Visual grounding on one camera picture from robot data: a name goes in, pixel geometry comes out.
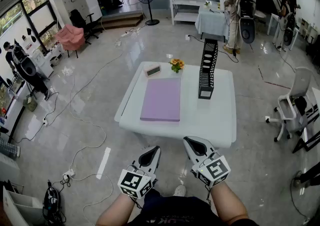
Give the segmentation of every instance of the purple book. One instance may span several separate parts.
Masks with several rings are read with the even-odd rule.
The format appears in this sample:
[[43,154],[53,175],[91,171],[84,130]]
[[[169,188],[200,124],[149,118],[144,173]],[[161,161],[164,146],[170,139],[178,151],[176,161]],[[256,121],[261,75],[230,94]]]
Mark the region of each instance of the purple book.
[[140,120],[180,121],[179,77],[148,80]]

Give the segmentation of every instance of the white office chair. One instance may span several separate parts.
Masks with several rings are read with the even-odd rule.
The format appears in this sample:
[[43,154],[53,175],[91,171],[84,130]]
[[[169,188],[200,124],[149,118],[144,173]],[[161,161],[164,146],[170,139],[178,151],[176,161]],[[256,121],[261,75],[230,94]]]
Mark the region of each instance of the white office chair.
[[311,80],[312,71],[305,67],[295,68],[294,82],[291,87],[291,90],[286,95],[281,95],[278,98],[279,107],[275,107],[274,111],[279,112],[280,119],[270,118],[269,116],[265,117],[267,123],[270,122],[280,122],[281,131],[278,137],[274,138],[274,141],[277,142],[281,139],[285,128],[289,132],[287,138],[292,138],[292,133],[303,130],[307,124],[308,119],[306,113],[301,115],[297,106],[292,104],[292,101],[299,97],[305,97],[309,102],[307,96],[307,91],[309,89],[310,80]]

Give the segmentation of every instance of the digital clock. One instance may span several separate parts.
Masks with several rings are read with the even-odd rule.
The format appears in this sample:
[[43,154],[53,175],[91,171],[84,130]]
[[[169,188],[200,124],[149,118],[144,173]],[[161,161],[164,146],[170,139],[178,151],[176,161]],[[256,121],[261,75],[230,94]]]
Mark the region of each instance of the digital clock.
[[143,67],[145,76],[148,78],[154,74],[161,72],[161,65],[159,63],[154,63],[152,65],[146,65]]

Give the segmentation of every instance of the black office chair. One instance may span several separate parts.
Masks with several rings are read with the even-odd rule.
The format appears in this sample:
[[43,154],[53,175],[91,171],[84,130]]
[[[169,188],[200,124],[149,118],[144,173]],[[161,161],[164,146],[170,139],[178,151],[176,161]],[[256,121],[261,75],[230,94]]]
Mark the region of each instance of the black office chair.
[[97,21],[92,21],[92,15],[94,13],[89,14],[88,16],[90,17],[90,23],[86,23],[86,21],[82,18],[81,14],[79,13],[79,11],[77,9],[74,9],[70,12],[71,16],[70,16],[70,20],[73,24],[73,26],[77,27],[77,28],[83,28],[84,31],[84,39],[85,42],[90,44],[90,42],[88,42],[88,39],[93,36],[96,37],[97,39],[99,38],[98,36],[95,35],[95,33],[93,32],[93,28],[97,25]]

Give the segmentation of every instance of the white tablecloth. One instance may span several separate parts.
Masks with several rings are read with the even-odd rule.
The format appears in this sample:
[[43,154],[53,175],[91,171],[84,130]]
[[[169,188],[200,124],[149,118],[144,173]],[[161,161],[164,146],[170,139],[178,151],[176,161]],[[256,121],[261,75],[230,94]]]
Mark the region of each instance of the white tablecloth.
[[229,39],[229,15],[223,12],[211,12],[218,10],[218,3],[213,3],[211,8],[199,7],[199,14],[195,21],[195,27],[199,34],[207,33],[224,36]]
[[[215,148],[229,148],[237,138],[236,100],[233,75],[228,70],[214,70],[211,99],[199,99],[199,66],[186,65],[178,74],[169,63],[162,63],[161,72],[146,77],[142,62],[136,71],[114,117],[119,126],[135,133],[182,140],[194,136],[208,140]],[[179,78],[180,121],[143,121],[141,110],[148,79]]]

